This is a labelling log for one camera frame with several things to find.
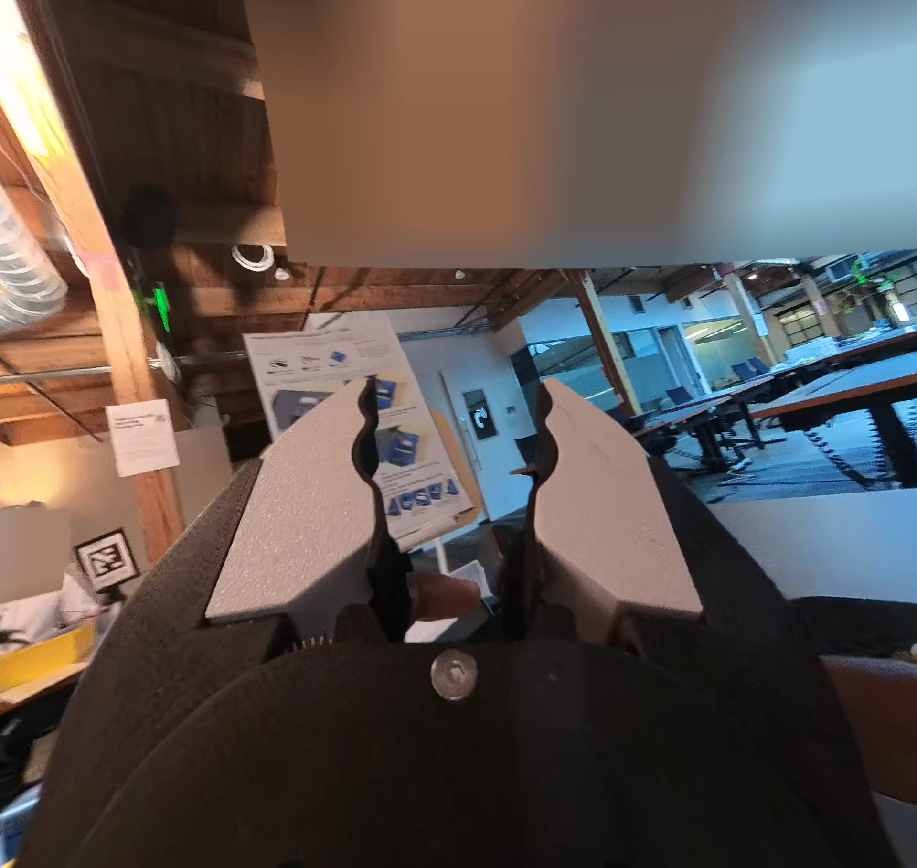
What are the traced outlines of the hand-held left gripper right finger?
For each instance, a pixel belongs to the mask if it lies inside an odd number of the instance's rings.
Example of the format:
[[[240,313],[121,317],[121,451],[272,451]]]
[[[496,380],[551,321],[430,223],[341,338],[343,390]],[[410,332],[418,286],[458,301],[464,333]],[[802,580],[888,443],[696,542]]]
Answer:
[[[648,456],[618,421],[556,378],[539,389],[529,522],[535,582],[586,643],[627,614],[699,622],[703,603]]]

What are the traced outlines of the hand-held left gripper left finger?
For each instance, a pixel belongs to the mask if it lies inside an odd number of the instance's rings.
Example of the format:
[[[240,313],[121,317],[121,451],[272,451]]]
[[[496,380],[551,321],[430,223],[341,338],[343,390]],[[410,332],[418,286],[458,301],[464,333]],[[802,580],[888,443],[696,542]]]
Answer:
[[[228,624],[281,614],[333,629],[368,605],[384,629],[410,624],[410,564],[391,537],[381,490],[375,381],[357,378],[265,453],[208,605]]]

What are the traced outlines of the person's right forearm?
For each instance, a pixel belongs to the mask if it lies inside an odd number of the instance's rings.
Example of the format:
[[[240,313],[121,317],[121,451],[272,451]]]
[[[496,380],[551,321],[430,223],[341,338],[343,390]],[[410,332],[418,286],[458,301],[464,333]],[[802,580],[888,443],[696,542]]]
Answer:
[[[870,787],[916,804],[916,664],[896,658],[823,656]]]

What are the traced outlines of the person's left hand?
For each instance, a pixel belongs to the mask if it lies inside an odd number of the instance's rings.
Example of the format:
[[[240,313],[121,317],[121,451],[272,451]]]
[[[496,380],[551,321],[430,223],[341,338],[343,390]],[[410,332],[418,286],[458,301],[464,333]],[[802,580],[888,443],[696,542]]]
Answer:
[[[412,624],[459,620],[481,607],[480,588],[471,581],[442,574],[410,573],[406,584]]]

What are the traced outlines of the white phone booth door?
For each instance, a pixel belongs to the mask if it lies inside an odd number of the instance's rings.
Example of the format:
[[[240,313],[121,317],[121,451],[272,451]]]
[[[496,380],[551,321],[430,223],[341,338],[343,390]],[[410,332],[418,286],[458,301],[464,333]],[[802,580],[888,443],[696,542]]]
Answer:
[[[522,508],[529,480],[516,469],[525,461],[518,440],[533,434],[527,407],[512,373],[492,367],[446,368],[440,373],[490,521]]]

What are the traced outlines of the wooden-edged office desk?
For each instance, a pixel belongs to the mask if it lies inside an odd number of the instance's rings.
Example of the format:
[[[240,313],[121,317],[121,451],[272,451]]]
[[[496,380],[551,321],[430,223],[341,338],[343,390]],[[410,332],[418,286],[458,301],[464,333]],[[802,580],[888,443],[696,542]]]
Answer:
[[[915,440],[894,409],[916,394],[915,354],[825,375],[752,410],[755,420],[776,418],[785,431],[808,430],[856,411],[871,416],[890,467],[905,489],[916,486]]]
[[[758,375],[750,381],[718,391],[705,398],[682,404],[654,416],[634,431],[635,439],[653,457],[679,453],[679,438],[689,435],[700,453],[689,455],[698,467],[695,476],[741,472],[751,463],[745,449],[764,450],[784,443],[785,437],[767,439],[759,431],[750,405],[760,403],[771,391],[773,375]]]

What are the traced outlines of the large instruction board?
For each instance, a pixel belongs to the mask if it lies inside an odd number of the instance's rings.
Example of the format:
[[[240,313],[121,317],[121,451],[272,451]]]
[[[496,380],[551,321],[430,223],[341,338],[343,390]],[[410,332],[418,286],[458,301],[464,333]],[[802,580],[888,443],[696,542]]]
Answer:
[[[410,551],[473,509],[404,350],[384,313],[312,315],[303,332],[244,335],[271,439],[352,379],[374,381],[380,488],[388,529]]]

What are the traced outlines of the white paper notice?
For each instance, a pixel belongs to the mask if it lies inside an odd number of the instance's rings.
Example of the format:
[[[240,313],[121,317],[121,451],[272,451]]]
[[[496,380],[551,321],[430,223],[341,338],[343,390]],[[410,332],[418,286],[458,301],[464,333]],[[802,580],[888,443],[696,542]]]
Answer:
[[[180,465],[165,399],[107,406],[106,416],[118,477],[129,478]]]

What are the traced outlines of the black-white marker tag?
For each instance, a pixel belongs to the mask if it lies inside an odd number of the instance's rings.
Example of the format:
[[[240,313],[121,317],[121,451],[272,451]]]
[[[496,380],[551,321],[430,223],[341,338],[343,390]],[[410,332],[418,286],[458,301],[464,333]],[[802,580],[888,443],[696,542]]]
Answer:
[[[141,576],[128,535],[118,528],[74,546],[75,560],[92,591],[120,597],[121,586]]]

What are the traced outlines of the green exit sign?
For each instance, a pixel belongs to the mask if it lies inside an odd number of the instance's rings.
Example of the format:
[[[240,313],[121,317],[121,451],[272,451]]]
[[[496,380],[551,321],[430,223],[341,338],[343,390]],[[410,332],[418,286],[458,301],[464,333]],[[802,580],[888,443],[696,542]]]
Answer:
[[[171,301],[165,285],[157,281],[151,287],[135,289],[134,296],[139,308],[157,321],[164,333],[171,334]]]

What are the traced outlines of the black quilted wrist rest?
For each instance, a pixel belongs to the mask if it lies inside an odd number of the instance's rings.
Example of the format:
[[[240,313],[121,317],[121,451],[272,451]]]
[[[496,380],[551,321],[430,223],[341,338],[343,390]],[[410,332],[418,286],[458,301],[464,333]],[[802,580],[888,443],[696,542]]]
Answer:
[[[910,602],[808,597],[789,600],[821,656],[888,659],[916,644],[916,605]]]

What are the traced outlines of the white crumpled bag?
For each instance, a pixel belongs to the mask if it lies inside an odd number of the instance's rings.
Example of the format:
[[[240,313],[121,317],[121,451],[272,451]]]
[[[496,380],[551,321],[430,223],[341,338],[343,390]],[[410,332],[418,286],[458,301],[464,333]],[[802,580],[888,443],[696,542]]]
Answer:
[[[1,605],[2,654],[54,638],[94,616],[99,599],[70,572],[60,589]]]

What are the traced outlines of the yellow storage box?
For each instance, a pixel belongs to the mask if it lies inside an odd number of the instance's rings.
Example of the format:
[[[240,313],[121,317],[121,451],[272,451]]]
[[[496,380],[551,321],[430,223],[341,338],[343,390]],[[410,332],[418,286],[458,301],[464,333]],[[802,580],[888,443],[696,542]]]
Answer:
[[[96,626],[88,621],[55,638],[2,654],[2,696],[77,673],[88,662],[95,644]]]

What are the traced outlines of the silver ventilation duct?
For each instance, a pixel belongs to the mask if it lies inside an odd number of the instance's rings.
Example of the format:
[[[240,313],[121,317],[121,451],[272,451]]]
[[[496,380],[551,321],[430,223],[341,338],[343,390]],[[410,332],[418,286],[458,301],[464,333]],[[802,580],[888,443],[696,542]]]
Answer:
[[[1,334],[43,323],[64,308],[68,287],[1,190]]]

